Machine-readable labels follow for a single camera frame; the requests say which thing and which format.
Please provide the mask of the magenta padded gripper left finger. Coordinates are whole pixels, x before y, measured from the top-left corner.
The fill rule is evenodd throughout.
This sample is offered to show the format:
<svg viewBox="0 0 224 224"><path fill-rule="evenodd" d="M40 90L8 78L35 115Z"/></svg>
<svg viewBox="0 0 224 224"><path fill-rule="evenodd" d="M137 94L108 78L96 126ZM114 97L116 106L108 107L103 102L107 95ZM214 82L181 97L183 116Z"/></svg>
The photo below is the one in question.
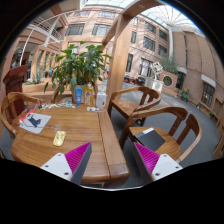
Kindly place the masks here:
<svg viewBox="0 0 224 224"><path fill-rule="evenodd" d="M41 169L79 185L91 153L92 144L88 142L66 154L55 154Z"/></svg>

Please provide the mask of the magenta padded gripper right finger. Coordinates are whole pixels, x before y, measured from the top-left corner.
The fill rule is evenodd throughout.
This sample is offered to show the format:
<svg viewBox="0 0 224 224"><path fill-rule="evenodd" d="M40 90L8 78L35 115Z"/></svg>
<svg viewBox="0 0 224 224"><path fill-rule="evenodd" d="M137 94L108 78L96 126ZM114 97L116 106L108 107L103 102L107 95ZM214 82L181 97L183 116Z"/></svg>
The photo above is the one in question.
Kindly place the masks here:
<svg viewBox="0 0 224 224"><path fill-rule="evenodd" d="M159 180L182 169L168 154L159 155L138 143L134 144L133 154L144 182Z"/></svg>

